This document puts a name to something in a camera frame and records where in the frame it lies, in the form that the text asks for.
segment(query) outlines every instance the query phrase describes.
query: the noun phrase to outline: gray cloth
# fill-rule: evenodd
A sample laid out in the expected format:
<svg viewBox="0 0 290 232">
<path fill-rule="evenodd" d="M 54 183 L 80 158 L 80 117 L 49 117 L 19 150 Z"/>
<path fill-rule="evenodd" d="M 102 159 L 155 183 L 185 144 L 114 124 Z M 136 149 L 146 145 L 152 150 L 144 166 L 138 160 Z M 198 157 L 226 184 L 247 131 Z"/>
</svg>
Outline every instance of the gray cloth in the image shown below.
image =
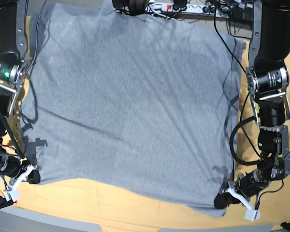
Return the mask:
<svg viewBox="0 0 290 232">
<path fill-rule="evenodd" d="M 246 44 L 223 37 L 241 59 Z M 41 184 L 87 178 L 222 216 L 214 198 L 232 173 L 240 75 L 211 30 L 121 15 L 109 0 L 47 6 L 22 103 L 26 156 Z"/>
</svg>

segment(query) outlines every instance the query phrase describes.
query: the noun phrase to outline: black connector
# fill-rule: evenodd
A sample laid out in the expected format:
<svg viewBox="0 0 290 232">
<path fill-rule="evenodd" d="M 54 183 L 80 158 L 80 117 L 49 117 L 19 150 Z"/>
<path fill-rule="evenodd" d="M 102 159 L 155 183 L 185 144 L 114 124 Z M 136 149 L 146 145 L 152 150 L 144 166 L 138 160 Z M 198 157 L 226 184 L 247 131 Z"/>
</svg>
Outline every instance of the black connector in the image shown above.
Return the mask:
<svg viewBox="0 0 290 232">
<path fill-rule="evenodd" d="M 252 9 L 233 7 L 231 8 L 230 19 L 235 22 L 252 26 L 253 21 Z"/>
</svg>

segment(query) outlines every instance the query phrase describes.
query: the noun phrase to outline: robotic arm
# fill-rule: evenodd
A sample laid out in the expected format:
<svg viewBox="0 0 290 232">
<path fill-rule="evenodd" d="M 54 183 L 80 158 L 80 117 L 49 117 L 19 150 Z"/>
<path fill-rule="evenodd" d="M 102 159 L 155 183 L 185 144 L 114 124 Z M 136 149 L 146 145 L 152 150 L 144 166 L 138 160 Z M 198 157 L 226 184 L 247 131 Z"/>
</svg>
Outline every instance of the robotic arm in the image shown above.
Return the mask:
<svg viewBox="0 0 290 232">
<path fill-rule="evenodd" d="M 21 181 L 40 182 L 39 166 L 31 165 L 18 146 L 7 118 L 14 108 L 24 78 L 29 70 L 27 55 L 26 16 L 28 0 L 0 0 L 0 176 L 5 185 L 7 202 L 15 202 L 20 196 L 17 187 Z M 15 153 L 8 154 L 3 136 L 9 134 Z M 4 177 L 11 178 L 9 185 Z"/>
<path fill-rule="evenodd" d="M 251 221 L 260 217 L 259 193 L 272 181 L 282 181 L 290 174 L 289 135 L 288 127 L 284 125 L 290 119 L 289 73 L 284 62 L 290 52 L 290 0 L 255 0 L 253 10 L 253 36 L 246 77 L 254 114 L 252 120 L 260 129 L 258 147 L 261 160 L 240 160 L 235 155 L 231 139 L 235 160 L 242 165 L 257 165 L 257 169 L 229 182 L 214 202 L 220 209 L 232 203 L 243 203 L 247 207 L 245 218 Z M 257 196 L 256 203 L 251 206 L 248 202 L 254 195 Z"/>
</svg>

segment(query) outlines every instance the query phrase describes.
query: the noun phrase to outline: metal bracket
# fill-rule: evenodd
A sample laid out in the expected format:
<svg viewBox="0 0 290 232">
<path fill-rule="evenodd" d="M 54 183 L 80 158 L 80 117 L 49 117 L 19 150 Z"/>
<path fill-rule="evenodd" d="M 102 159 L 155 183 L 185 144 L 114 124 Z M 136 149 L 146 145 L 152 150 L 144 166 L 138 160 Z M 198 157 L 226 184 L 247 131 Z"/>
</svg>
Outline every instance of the metal bracket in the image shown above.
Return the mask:
<svg viewBox="0 0 290 232">
<path fill-rule="evenodd" d="M 39 170 L 40 167 L 36 166 L 36 165 L 28 165 L 26 168 L 26 171 L 23 172 L 14 182 L 13 185 L 8 186 L 4 180 L 4 177 L 2 178 L 2 181 L 4 183 L 5 186 L 5 191 L 3 191 L 4 197 L 6 199 L 6 201 L 10 201 L 12 200 L 13 202 L 17 201 L 20 198 L 20 194 L 17 190 L 18 186 L 20 185 L 20 183 L 28 177 L 28 175 L 33 171 L 33 170 Z"/>
<path fill-rule="evenodd" d="M 285 177 L 290 174 L 290 150 L 289 150 L 289 131 L 288 126 L 284 126 L 281 132 L 281 153 L 285 161 Z"/>
<path fill-rule="evenodd" d="M 285 120 L 290 120 L 290 106 L 289 106 L 289 101 L 287 98 L 287 90 L 284 89 L 283 90 L 286 94 L 282 96 L 282 99 L 284 100 L 284 104 L 285 104 L 285 111 L 286 111 L 286 115 L 285 115 Z"/>
<path fill-rule="evenodd" d="M 27 36 L 26 36 L 26 16 L 28 9 L 28 0 L 18 0 L 16 11 L 16 47 L 20 53 L 21 59 L 27 53 Z"/>
<path fill-rule="evenodd" d="M 22 60 L 22 64 L 18 66 L 18 70 L 16 73 L 15 82 L 14 82 L 14 88 L 12 87 L 13 85 L 9 83 L 7 84 L 0 83 L 0 89 L 12 95 L 11 104 L 6 115 L 7 117 L 9 117 L 12 114 L 14 107 L 16 105 L 19 93 L 21 91 L 21 88 L 23 87 L 27 63 L 28 63 L 28 60 Z"/>
</svg>

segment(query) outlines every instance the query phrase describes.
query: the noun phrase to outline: white power strip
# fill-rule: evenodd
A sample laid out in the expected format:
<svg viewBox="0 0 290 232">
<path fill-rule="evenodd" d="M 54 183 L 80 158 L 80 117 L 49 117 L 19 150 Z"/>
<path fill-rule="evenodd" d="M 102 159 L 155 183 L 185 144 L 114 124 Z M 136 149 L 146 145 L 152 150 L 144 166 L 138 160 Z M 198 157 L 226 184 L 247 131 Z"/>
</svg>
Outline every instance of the white power strip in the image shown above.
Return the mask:
<svg viewBox="0 0 290 232">
<path fill-rule="evenodd" d="M 163 15 L 174 15 L 179 12 L 179 10 L 175 10 L 173 8 L 172 3 L 164 3 L 164 2 L 155 2 L 150 5 L 150 7 L 154 10 L 159 10 Z M 214 13 L 208 12 L 207 5 L 196 5 L 196 4 L 187 4 L 186 10 L 181 11 L 179 15 L 200 15 L 200 16 L 214 16 Z M 229 18 L 228 14 L 224 14 L 219 10 L 216 10 L 217 18 Z"/>
</svg>

